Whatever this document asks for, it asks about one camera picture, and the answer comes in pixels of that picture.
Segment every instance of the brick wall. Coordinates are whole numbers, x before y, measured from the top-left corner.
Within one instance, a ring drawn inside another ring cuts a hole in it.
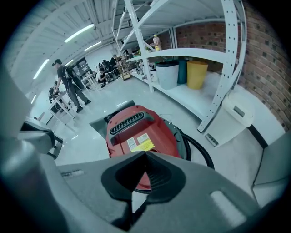
[[[246,2],[244,7],[247,19],[247,47],[238,84],[260,99],[287,131],[291,129],[291,66],[287,53],[264,17]],[[224,23],[186,25],[177,28],[176,35],[178,48],[225,51]],[[159,37],[163,49],[171,48],[168,32],[160,34]],[[209,71],[221,72],[221,63],[208,63]]]

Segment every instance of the black vent opening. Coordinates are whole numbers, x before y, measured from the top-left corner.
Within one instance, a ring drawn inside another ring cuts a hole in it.
[[[144,117],[143,112],[136,113],[135,115],[125,119],[118,125],[114,126],[112,129],[110,129],[111,134],[117,134],[118,132],[122,131],[124,128],[126,128],[128,125],[133,124],[134,122],[142,119]]]

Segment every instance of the yellow sticker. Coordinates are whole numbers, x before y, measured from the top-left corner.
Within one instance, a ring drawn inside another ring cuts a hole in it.
[[[150,139],[147,139],[144,142],[142,142],[140,145],[138,145],[137,147],[133,148],[131,150],[131,152],[135,152],[135,151],[149,151],[149,150],[151,150],[154,147],[155,147],[155,145],[152,143],[152,141]]]

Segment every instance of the yellow bin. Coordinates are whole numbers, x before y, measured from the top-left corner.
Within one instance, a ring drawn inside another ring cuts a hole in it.
[[[202,61],[187,62],[187,86],[193,90],[202,87],[206,76],[208,64]]]

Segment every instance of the white ceiling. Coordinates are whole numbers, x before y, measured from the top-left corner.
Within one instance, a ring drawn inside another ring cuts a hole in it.
[[[17,86],[26,94],[33,88],[39,88],[52,74],[51,64],[55,59],[60,58],[67,63],[91,52],[84,52],[84,49],[99,41],[102,45],[113,42],[111,28],[115,3],[116,0],[43,0],[36,5],[15,30],[2,56]],[[81,33],[68,43],[64,42],[92,23],[95,28]],[[121,30],[120,38],[130,31],[126,28]],[[33,80],[46,59],[50,61]]]

